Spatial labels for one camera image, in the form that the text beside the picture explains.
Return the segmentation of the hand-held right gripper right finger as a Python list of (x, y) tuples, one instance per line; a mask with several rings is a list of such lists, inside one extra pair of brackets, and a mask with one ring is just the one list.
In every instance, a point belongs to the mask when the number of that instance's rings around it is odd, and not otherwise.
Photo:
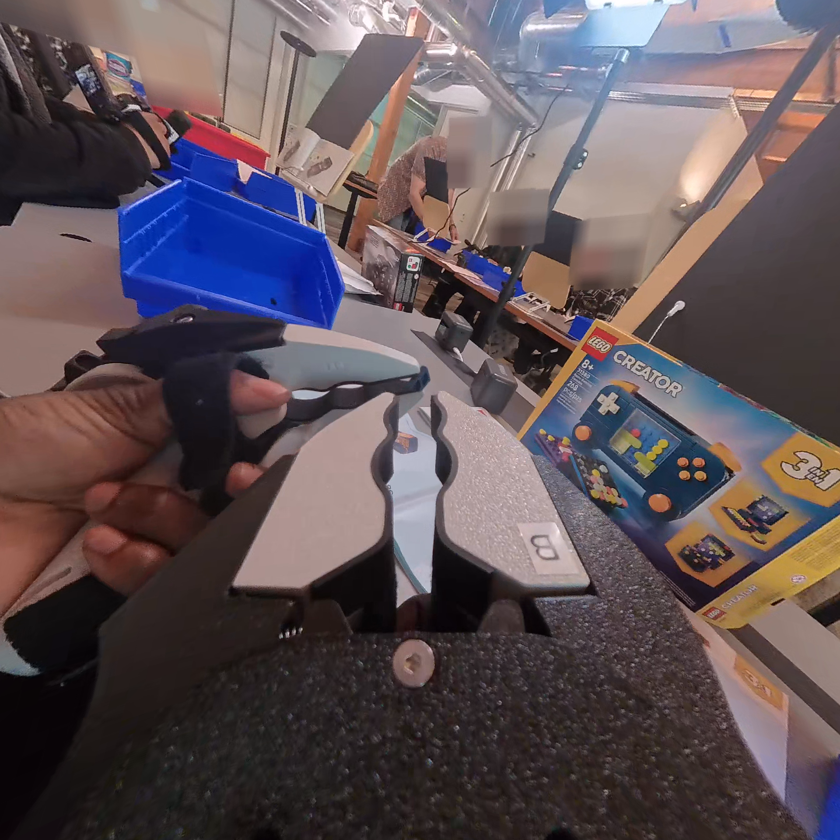
[(531, 453), (447, 392), (431, 401), (436, 595), (579, 595), (591, 586)]

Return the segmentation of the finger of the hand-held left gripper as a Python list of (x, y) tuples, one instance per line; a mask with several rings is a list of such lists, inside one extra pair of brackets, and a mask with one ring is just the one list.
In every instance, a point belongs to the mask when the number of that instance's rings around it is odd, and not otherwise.
[(303, 325), (287, 325), (278, 343), (245, 355), (290, 394), (363, 385), (372, 385), (376, 392), (410, 394), (411, 377), (422, 366), (382, 344)]
[(311, 438), (328, 425), (350, 414), (373, 397), (362, 395), (361, 387), (335, 387), (328, 391), (312, 389), (292, 393), (290, 411), (280, 423), (280, 433), (262, 455), (259, 465), (270, 467), (280, 458), (295, 455)]

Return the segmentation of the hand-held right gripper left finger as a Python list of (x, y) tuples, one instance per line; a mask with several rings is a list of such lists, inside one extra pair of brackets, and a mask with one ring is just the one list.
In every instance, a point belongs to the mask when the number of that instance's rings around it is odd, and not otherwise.
[(387, 455), (398, 399), (385, 393), (319, 430), (292, 460), (232, 580), (235, 592), (301, 597), (385, 537)]

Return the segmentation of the person's left hand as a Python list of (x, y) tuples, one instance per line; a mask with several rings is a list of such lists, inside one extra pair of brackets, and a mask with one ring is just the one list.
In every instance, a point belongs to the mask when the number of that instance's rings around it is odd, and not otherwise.
[(2, 400), (1, 604), (5, 613), (86, 522), (90, 572), (138, 591), (207, 524), (189, 497), (130, 481), (172, 438), (160, 381)]

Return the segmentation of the dark toy box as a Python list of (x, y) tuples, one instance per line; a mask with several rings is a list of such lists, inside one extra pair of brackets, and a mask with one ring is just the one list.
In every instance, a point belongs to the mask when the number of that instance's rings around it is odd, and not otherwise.
[(367, 227), (362, 277), (373, 286), (378, 305), (412, 312), (423, 269), (424, 254), (414, 243), (389, 227)]

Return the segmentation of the small grey box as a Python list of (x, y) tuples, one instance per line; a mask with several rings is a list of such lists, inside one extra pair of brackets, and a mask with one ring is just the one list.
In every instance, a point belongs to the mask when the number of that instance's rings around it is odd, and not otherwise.
[(469, 387), (474, 407), (497, 416), (508, 407), (517, 389), (511, 369), (492, 358), (484, 360)]
[(461, 354), (473, 332), (471, 322), (453, 311), (444, 311), (434, 333), (434, 340), (442, 350)]

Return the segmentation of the toy brick set box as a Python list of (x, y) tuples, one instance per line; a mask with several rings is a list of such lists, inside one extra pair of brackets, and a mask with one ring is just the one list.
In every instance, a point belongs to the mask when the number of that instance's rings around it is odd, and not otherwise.
[(838, 447), (594, 320), (519, 438), (725, 628), (838, 576)]

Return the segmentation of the red plastic bin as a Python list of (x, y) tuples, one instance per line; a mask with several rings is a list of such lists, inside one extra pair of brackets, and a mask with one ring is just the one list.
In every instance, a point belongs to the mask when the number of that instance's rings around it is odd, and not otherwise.
[(212, 153), (232, 161), (242, 161), (260, 170), (266, 169), (269, 158), (261, 147), (200, 119), (192, 121), (192, 127), (175, 142), (174, 147), (176, 152), (171, 158), (171, 169), (161, 173), (168, 180), (187, 176), (196, 154)]

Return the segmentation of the black flag panel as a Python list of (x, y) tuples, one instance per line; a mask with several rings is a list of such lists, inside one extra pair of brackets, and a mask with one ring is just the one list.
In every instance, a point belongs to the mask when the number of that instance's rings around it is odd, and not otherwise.
[(318, 103), (307, 130), (348, 150), (423, 45), (420, 37), (365, 35)]

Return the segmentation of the black light stand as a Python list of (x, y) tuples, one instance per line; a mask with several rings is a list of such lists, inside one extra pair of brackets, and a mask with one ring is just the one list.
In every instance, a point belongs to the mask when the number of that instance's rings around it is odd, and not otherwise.
[[(585, 143), (592, 134), (596, 122), (606, 105), (608, 96), (614, 88), (622, 69), (625, 67), (628, 58), (630, 57), (630, 54), (631, 50), (627, 47), (622, 47), (616, 51), (614, 58), (607, 69), (603, 83), (591, 105), (590, 111), (581, 126), (581, 130), (565, 156), (560, 173), (551, 188), (547, 204), (548, 214), (550, 214), (554, 209), (554, 206), (560, 198), (563, 189), (571, 179), (577, 165), (581, 162), (583, 152), (585, 150)], [(474, 343), (476, 343), (480, 349), (485, 349), (490, 334), (496, 327), (501, 313), (504, 311), (505, 307), (509, 303), (509, 300), (512, 298), (516, 282), (520, 279), (528, 258), (532, 254), (533, 250), (534, 245), (527, 245), (522, 248), (519, 258), (511, 270), (511, 275), (505, 286), (500, 291), (497, 301), (486, 314), (478, 332), (474, 334)]]

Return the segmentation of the large black board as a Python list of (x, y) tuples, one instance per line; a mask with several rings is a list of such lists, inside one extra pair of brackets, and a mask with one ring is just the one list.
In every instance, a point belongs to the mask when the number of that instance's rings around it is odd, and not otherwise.
[[(669, 306), (686, 306), (654, 336)], [(642, 339), (839, 443), (835, 107), (637, 328)]]

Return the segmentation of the overhead light panel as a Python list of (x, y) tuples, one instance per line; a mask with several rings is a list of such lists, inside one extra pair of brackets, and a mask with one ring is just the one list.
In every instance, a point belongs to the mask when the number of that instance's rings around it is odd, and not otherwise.
[(542, 2), (522, 27), (538, 41), (571, 49), (643, 47), (672, 7), (683, 1)]

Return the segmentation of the wooden post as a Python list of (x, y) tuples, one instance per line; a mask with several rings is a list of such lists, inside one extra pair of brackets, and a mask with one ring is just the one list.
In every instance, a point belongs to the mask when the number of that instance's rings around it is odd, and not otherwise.
[[(412, 7), (407, 19), (406, 36), (420, 38), (422, 41), (425, 41), (430, 28), (431, 23), (426, 15), (417, 7)], [(415, 57), (409, 62), (402, 75), (389, 91), (384, 116), (371, 157), (371, 165), (367, 171), (368, 180), (376, 184), (382, 182), (382, 178), (391, 159), (396, 136), (405, 111), (406, 100), (413, 85), (414, 73), (419, 64), (419, 56), (420, 53), (416, 53)], [(345, 249), (348, 249), (356, 255), (362, 253), (366, 228), (373, 220), (375, 209), (376, 203), (374, 199), (360, 199)]]

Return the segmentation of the silver ceiling duct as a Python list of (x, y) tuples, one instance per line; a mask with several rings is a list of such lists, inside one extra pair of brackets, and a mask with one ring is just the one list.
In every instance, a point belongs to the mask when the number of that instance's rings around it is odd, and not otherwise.
[(575, 31), (586, 20), (585, 2), (412, 2), (444, 39), (425, 48), (417, 85), (449, 84), (477, 89), (494, 107), (521, 126), (535, 127), (540, 117), (530, 99), (566, 94), (598, 68), (572, 64), (580, 49)]

